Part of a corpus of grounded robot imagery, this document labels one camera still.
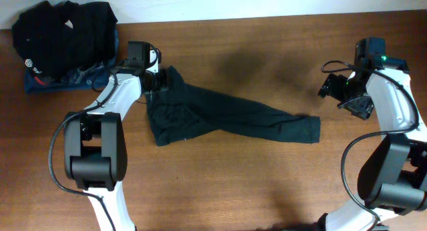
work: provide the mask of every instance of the black fabric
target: black fabric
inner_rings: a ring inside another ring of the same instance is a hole
[[[145,95],[147,114],[158,146],[214,130],[279,142],[319,142],[320,118],[291,115],[238,97],[184,83],[168,68],[169,90]]]
[[[65,24],[69,20],[72,28]],[[66,1],[53,7],[43,1],[19,15],[12,26],[13,46],[31,60],[34,75],[58,80],[70,69],[114,57],[116,23],[106,2]]]

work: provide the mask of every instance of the brown tabletop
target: brown tabletop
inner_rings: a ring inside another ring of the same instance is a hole
[[[162,65],[187,83],[260,101],[290,113],[320,116],[320,143],[286,144],[223,131],[157,147],[145,106],[127,113],[127,209],[138,230],[254,230],[315,222],[349,199],[340,178],[344,148],[378,130],[376,113],[362,121],[336,100],[321,99],[320,66],[352,63],[355,43],[386,39],[391,57],[407,60],[412,93],[427,119],[427,12],[309,15],[220,21],[118,25],[119,59],[127,41],[155,44]],[[88,199],[62,192],[47,167],[49,140],[68,111],[86,107],[93,91],[26,95],[22,59],[11,32],[0,32],[0,230],[98,230]],[[348,156],[353,191],[358,172],[379,144],[365,140]],[[63,168],[63,137],[53,157]],[[386,221],[393,230],[424,230],[427,212]]]

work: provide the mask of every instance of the wooden table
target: wooden table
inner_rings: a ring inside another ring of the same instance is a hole
[[[118,25],[119,59],[127,41],[154,43],[163,66],[173,65],[192,85],[260,101],[290,113],[320,116],[318,144],[285,144],[223,131],[157,147],[145,106],[135,103],[123,123],[129,158],[123,183],[138,230],[254,230],[315,222],[349,199],[340,178],[343,149],[378,130],[317,96],[331,59],[353,62],[355,43],[386,39],[389,56],[407,60],[412,93],[427,119],[427,13],[403,11],[221,21]],[[51,181],[47,150],[53,130],[93,91],[26,95],[21,58],[11,32],[0,32],[0,230],[98,230],[87,198]],[[348,156],[348,180],[379,144],[372,138]],[[59,179],[63,138],[53,157]],[[427,212],[385,222],[393,230],[423,230]]]

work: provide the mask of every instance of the white wall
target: white wall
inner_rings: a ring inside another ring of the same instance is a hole
[[[0,28],[43,0],[0,0]],[[64,0],[48,0],[52,5]],[[427,9],[427,0],[70,0],[108,1],[119,23],[190,21],[323,13]]]

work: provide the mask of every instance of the pile of clothes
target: pile of clothes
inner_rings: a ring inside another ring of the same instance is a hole
[[[116,23],[106,2],[43,1],[20,14],[12,34],[25,92],[106,86],[119,45]]]

